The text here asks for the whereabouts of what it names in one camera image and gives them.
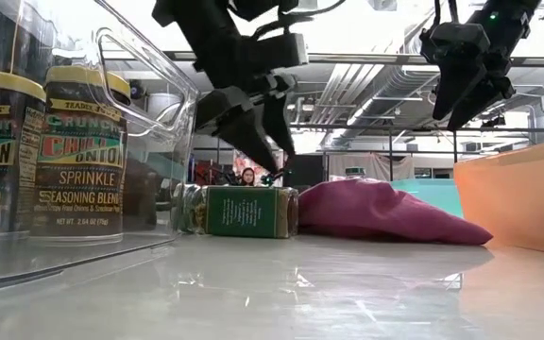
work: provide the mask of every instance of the orange bin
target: orange bin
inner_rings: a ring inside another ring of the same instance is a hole
[[[455,164],[463,215],[502,244],[544,251],[544,144]]]

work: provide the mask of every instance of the person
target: person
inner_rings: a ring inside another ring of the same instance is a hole
[[[252,168],[245,168],[241,175],[242,186],[255,186],[255,172]]]

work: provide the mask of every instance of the jar lid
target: jar lid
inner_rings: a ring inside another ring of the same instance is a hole
[[[0,72],[0,89],[28,94],[43,102],[45,101],[45,91],[42,86],[23,76]]]
[[[107,72],[106,77],[112,90],[124,95],[127,100],[131,98],[128,82],[112,72]],[[104,87],[100,72],[83,66],[54,66],[47,71],[45,85],[51,82],[87,83]]]

